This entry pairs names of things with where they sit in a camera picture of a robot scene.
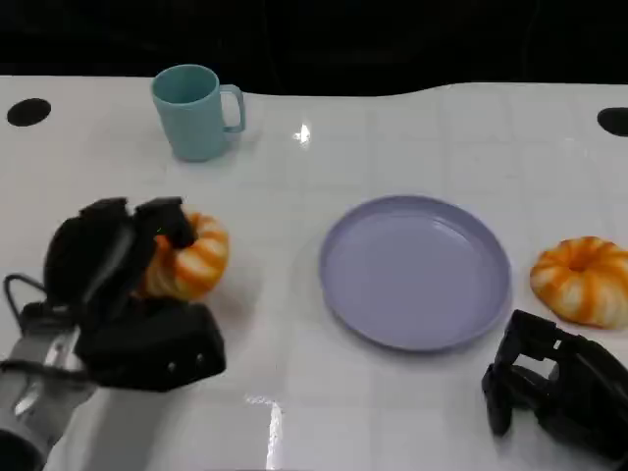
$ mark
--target purple plate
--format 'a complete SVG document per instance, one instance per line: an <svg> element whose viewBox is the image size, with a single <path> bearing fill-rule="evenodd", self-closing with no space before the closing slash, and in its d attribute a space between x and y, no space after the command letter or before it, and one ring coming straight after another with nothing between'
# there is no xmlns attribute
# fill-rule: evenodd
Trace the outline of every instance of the purple plate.
<svg viewBox="0 0 628 471"><path fill-rule="evenodd" d="M510 266L493 233L462 209L389 196L349 211L320 258L325 301L351 329L413 351L457 346L510 307Z"/></svg>

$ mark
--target robotic arm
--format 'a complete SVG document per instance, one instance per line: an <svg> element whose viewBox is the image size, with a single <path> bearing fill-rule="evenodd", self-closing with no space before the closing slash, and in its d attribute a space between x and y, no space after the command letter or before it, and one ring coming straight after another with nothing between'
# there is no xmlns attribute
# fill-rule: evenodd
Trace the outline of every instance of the robotic arm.
<svg viewBox="0 0 628 471"><path fill-rule="evenodd" d="M225 370L223 339L205 305L134 294L155 235L177 248L194 242L181 204L155 199L131 215L124 198L98 201L54 235L43 286L7 277L22 336L0 363L3 469L42 469L75 408L99 386L166 392ZM43 290L45 301L18 312L15 280Z"/></svg>
<svg viewBox="0 0 628 471"><path fill-rule="evenodd" d="M556 364L544 378L515 365L519 355ZM628 453L628 371L598 343L553 322L514 311L482 389L499 437L510 428L513 408L530 409L564 442L613 460ZM620 469L628 469L628 461Z"/></svg>

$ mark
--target white table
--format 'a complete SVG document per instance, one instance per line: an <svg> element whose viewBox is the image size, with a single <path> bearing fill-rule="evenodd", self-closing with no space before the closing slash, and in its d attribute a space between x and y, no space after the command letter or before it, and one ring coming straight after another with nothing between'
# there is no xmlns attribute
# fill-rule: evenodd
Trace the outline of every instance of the white table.
<svg viewBox="0 0 628 471"><path fill-rule="evenodd" d="M225 157L185 165L171 156L148 84L0 78L0 110L29 97L52 104L39 125L0 124L0 266L38 276L53 231L97 198L181 195L233 236L234 263L211 301L229 368L164 395L99 392L49 470L608 469L554 443L529 413L515 416L510 440L494 441L480 380L501 328L443 355L377 348L325 310L316 262L346 209L386 193L427 193L482 218L511 259L514 305L553 319L528 288L538 252L584 235L628 247L628 140L596 122L598 110L628 104L628 87L247 94L241 141ZM6 354L17 330L0 309ZM628 361L628 333L560 325Z"/></svg>

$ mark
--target cup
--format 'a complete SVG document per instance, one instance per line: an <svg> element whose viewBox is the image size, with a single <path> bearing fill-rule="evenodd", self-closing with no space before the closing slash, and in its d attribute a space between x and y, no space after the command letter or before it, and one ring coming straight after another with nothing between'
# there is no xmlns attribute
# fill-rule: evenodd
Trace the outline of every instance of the cup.
<svg viewBox="0 0 628 471"><path fill-rule="evenodd" d="M153 79L151 91L166 137L181 160L204 162L221 155L227 146L225 132L241 132L246 126L240 89L220 85L206 67L185 64L166 69ZM237 99L237 126L225 126L221 93Z"/></svg>

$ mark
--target toy donut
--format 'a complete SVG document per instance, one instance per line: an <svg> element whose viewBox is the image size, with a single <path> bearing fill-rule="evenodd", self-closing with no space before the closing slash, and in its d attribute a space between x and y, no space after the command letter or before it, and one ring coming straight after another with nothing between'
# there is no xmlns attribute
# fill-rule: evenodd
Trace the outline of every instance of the toy donut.
<svg viewBox="0 0 628 471"><path fill-rule="evenodd" d="M603 329L628 325L628 252L599 237L564 240L541 254L530 286L558 317Z"/></svg>
<svg viewBox="0 0 628 471"><path fill-rule="evenodd" d="M227 268L229 236L211 216L186 214L196 242L174 249L164 235L157 235L157 250L144 275L143 295L192 300L209 292Z"/></svg>

